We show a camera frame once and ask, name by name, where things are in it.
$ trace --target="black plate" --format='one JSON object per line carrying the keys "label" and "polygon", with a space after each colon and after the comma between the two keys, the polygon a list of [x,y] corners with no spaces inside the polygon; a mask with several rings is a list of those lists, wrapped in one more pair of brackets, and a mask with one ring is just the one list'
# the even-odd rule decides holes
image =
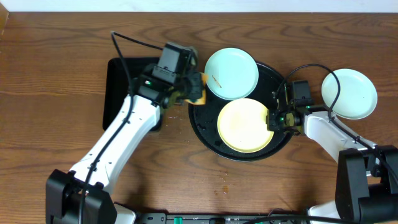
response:
{"label": "black plate", "polygon": [[[272,67],[258,63],[259,81],[253,92],[247,98],[261,102],[268,109],[277,109],[277,102],[272,97],[272,92],[278,89],[283,77]],[[292,137],[291,134],[275,132],[270,143],[260,151],[243,153],[228,147],[217,130],[218,115],[229,100],[218,98],[206,87],[206,105],[189,105],[189,119],[199,140],[213,152],[220,156],[236,161],[256,161],[267,158],[281,150]]]}

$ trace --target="pale yellow disc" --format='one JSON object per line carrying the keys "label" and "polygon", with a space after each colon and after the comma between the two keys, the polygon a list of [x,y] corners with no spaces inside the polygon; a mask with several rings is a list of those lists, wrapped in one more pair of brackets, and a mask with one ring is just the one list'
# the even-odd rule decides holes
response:
{"label": "pale yellow disc", "polygon": [[234,100],[218,115],[218,133],[231,149],[246,153],[259,151],[274,135],[267,130],[267,114],[268,109],[256,100]]}

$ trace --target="cable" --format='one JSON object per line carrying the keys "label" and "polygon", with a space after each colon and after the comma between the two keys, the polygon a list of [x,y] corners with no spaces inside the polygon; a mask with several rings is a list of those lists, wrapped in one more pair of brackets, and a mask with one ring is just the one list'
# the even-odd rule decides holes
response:
{"label": "cable", "polygon": [[263,217],[263,218],[257,218],[255,220],[250,220],[243,224],[256,224],[260,222],[282,221],[282,220],[316,221],[316,222],[327,222],[327,223],[337,223],[337,224],[358,224],[356,222],[341,220],[338,218],[314,217],[306,215],[280,215],[280,216],[278,215],[274,217]]}
{"label": "cable", "polygon": [[81,191],[81,199],[80,199],[80,203],[79,203],[79,224],[83,224],[83,211],[84,211],[84,206],[85,206],[86,191],[87,191],[87,188],[88,188],[88,183],[90,182],[90,179],[91,179],[91,175],[93,174],[93,172],[94,172],[94,170],[95,170],[95,168],[97,166],[97,163],[98,163],[98,161],[100,161],[100,158],[104,154],[105,150],[111,144],[113,139],[119,134],[120,130],[122,130],[124,125],[129,121],[129,118],[130,118],[130,115],[131,115],[131,112],[132,112],[133,98],[134,98],[132,79],[131,79],[131,76],[130,76],[130,73],[129,73],[129,69],[127,67],[126,60],[124,59],[124,57],[122,55],[122,52],[120,51],[119,45],[116,42],[116,39],[114,37],[115,35],[118,36],[118,37],[122,37],[122,38],[124,38],[126,40],[133,41],[134,43],[137,43],[137,44],[141,44],[141,45],[144,45],[144,46],[147,46],[147,47],[152,47],[152,48],[155,48],[155,49],[163,50],[163,48],[161,48],[161,47],[157,47],[157,46],[154,46],[154,45],[151,45],[151,44],[143,43],[143,42],[138,41],[138,40],[134,40],[134,39],[132,39],[130,37],[126,37],[125,35],[118,34],[117,32],[114,32],[114,31],[111,32],[111,37],[112,37],[112,41],[113,41],[114,47],[115,47],[116,51],[119,54],[119,58],[120,58],[120,61],[122,62],[123,70],[126,72],[127,80],[129,82],[130,106],[129,106],[129,111],[127,112],[127,115],[123,119],[123,121],[120,124],[119,128],[109,138],[108,142],[106,142],[106,144],[100,150],[98,155],[95,157],[93,163],[90,165],[90,169],[88,170],[85,183],[83,184],[83,190]]}
{"label": "cable", "polygon": [[274,98],[277,98],[277,97],[278,97],[279,92],[280,92],[280,89],[282,88],[282,86],[287,82],[287,80],[288,80],[295,72],[297,72],[298,70],[300,70],[300,69],[302,69],[302,68],[307,68],[307,67],[321,67],[321,68],[325,69],[326,71],[330,72],[330,73],[334,76],[334,78],[335,78],[335,80],[336,80],[336,82],[337,82],[337,94],[336,94],[335,99],[333,100],[333,102],[331,103],[331,105],[330,105],[330,107],[329,107],[329,109],[328,109],[328,117],[329,117],[329,120],[330,120],[337,128],[339,128],[339,129],[342,130],[344,133],[346,133],[349,137],[353,138],[356,142],[362,144],[362,145],[365,146],[368,150],[370,150],[370,151],[374,154],[374,156],[375,156],[376,158],[379,159],[380,163],[387,169],[387,171],[391,173],[391,175],[392,175],[392,177],[393,177],[395,183],[398,185],[398,176],[397,176],[397,174],[394,172],[394,170],[392,169],[392,167],[387,163],[387,161],[385,161],[385,160],[376,152],[376,150],[374,150],[371,146],[369,146],[369,145],[366,144],[364,141],[362,141],[362,140],[361,140],[361,136],[355,136],[354,134],[351,134],[349,131],[347,131],[344,127],[342,127],[341,125],[339,125],[339,124],[335,121],[335,117],[332,117],[332,116],[331,116],[331,112],[333,111],[333,107],[335,106],[335,104],[336,104],[336,102],[337,102],[337,99],[338,99],[338,97],[340,96],[340,82],[339,82],[339,80],[338,80],[336,74],[335,74],[330,68],[328,68],[328,67],[326,67],[326,66],[324,66],[324,65],[320,65],[320,64],[315,64],[315,63],[314,63],[314,64],[302,65],[302,66],[300,66],[300,67],[294,69],[293,71],[291,71],[291,72],[286,76],[286,78],[284,78],[284,80],[282,81],[282,83],[280,83],[280,85],[279,85],[279,87],[278,87],[278,89],[277,89],[277,91],[276,91],[276,93],[275,93],[275,95],[274,95]]}

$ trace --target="wood grain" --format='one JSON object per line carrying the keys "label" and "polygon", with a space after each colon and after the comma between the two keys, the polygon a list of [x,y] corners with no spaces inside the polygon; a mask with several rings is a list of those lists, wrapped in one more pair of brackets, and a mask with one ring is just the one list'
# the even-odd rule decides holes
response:
{"label": "wood grain", "polygon": [[[195,46],[201,70],[225,47],[244,49],[284,75],[305,63],[359,70],[376,86],[377,108],[344,122],[398,146],[396,14],[12,13],[0,42],[2,222],[43,223],[47,177],[71,168],[103,133],[107,62],[116,57],[111,30],[156,45]],[[126,57],[159,55],[120,45]],[[320,103],[325,75],[308,68],[295,79],[310,80]],[[187,106],[174,107],[130,158],[113,199],[171,213],[301,210],[334,199],[336,168],[305,136],[262,161],[224,159],[197,139]]]}

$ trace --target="white background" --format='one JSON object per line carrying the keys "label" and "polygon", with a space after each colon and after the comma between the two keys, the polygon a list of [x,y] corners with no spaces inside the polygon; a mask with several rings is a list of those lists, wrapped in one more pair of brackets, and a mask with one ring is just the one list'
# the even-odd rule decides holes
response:
{"label": "white background", "polygon": [[0,0],[10,12],[398,12],[398,0]]}

